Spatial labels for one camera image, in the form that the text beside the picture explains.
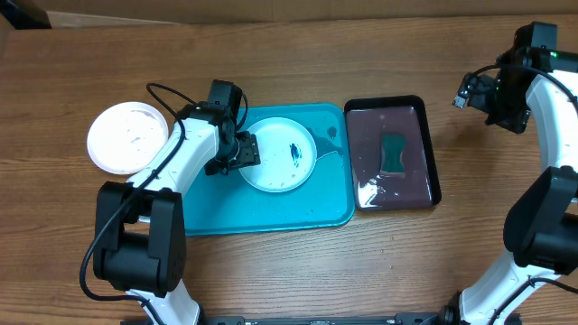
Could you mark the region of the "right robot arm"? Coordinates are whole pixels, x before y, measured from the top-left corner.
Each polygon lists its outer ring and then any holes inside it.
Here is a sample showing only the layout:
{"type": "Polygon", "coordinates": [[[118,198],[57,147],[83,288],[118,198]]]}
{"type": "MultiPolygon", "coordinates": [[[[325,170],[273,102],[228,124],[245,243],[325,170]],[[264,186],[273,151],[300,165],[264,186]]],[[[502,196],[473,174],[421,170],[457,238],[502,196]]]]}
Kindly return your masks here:
{"type": "Polygon", "coordinates": [[[428,324],[518,324],[515,309],[577,267],[577,74],[540,72],[525,94],[536,120],[542,174],[510,209],[504,251],[428,324]]]}

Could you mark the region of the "light blue plate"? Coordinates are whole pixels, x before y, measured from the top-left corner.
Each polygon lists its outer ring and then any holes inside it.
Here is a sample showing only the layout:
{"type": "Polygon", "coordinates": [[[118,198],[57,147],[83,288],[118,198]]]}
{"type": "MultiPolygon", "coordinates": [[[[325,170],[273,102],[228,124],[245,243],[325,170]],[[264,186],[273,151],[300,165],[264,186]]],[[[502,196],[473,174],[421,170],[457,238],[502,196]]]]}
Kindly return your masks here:
{"type": "Polygon", "coordinates": [[[261,163],[240,170],[254,188],[265,192],[286,192],[304,184],[317,160],[311,133],[301,124],[284,117],[269,117],[248,128],[256,137],[261,163]]]}

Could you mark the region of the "black tray with water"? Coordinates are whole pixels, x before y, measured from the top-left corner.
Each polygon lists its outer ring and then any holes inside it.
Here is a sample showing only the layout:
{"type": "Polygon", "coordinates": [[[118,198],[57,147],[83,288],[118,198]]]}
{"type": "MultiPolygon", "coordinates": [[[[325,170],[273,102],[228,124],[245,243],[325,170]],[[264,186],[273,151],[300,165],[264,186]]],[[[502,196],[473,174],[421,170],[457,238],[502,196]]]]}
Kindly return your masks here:
{"type": "Polygon", "coordinates": [[[442,200],[420,97],[351,99],[344,117],[358,209],[429,209],[442,200]]]}

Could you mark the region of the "teal plastic tray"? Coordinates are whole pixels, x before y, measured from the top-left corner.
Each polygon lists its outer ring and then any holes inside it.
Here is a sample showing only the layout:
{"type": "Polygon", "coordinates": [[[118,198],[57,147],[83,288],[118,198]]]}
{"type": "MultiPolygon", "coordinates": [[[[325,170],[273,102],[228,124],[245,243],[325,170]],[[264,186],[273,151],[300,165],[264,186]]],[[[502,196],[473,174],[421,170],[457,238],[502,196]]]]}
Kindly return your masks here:
{"type": "Polygon", "coordinates": [[[350,149],[344,114],[333,104],[252,107],[245,129],[268,118],[282,117],[302,125],[312,136],[317,156],[309,176],[283,169],[291,182],[279,181],[273,191],[254,187],[243,171],[208,176],[201,173],[183,199],[188,236],[337,227],[355,210],[350,149]]]}

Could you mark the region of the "green scrubbing sponge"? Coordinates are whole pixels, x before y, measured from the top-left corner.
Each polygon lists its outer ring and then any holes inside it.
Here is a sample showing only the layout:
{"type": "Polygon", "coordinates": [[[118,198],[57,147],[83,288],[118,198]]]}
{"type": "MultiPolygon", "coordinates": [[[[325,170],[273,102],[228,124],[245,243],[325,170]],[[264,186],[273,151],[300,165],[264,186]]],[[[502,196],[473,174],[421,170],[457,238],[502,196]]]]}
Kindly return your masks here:
{"type": "Polygon", "coordinates": [[[406,139],[402,135],[382,135],[381,138],[381,171],[385,173],[404,173],[402,156],[406,139]]]}

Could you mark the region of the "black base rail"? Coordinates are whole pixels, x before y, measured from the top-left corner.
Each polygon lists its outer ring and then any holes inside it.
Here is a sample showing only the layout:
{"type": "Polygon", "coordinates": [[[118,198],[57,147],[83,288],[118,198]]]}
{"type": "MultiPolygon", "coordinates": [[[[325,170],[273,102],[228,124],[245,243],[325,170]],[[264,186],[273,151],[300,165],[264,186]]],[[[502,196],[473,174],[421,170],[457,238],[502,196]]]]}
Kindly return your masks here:
{"type": "Polygon", "coordinates": [[[277,319],[244,319],[242,317],[205,318],[199,324],[209,325],[424,325],[437,324],[438,316],[434,313],[398,313],[395,316],[338,317],[338,318],[277,318],[277,319]]]}

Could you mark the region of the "white plate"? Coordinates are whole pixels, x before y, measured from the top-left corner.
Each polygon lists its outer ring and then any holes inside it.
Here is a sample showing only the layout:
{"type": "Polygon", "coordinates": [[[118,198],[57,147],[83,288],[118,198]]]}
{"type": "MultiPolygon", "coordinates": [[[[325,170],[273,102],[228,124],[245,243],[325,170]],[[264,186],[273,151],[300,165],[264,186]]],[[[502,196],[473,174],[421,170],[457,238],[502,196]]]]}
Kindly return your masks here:
{"type": "Polygon", "coordinates": [[[166,143],[163,115],[143,102],[123,102],[103,111],[87,136],[89,157],[98,168],[113,174],[141,171],[166,143]]]}

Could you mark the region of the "cardboard backdrop panel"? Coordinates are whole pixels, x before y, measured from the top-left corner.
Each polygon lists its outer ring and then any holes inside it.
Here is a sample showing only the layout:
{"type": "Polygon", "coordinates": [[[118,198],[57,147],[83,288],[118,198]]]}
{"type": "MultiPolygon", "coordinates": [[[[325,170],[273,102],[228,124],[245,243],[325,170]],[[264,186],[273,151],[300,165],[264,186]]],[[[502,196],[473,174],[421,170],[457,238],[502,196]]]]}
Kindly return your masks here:
{"type": "Polygon", "coordinates": [[[49,13],[167,23],[575,14],[577,0],[38,0],[49,13]]]}

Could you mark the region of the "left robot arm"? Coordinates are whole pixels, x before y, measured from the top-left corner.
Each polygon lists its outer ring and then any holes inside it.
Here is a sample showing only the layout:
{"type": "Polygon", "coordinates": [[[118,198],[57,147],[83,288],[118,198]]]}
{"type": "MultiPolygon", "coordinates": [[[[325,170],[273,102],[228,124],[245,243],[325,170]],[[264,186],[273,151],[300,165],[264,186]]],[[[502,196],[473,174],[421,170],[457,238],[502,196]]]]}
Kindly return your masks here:
{"type": "Polygon", "coordinates": [[[171,136],[139,173],[98,192],[95,237],[82,262],[136,301],[152,324],[196,324],[200,305],[182,275],[186,263],[183,196],[200,172],[257,165],[256,138],[240,127],[237,104],[200,102],[175,115],[171,136]]]}

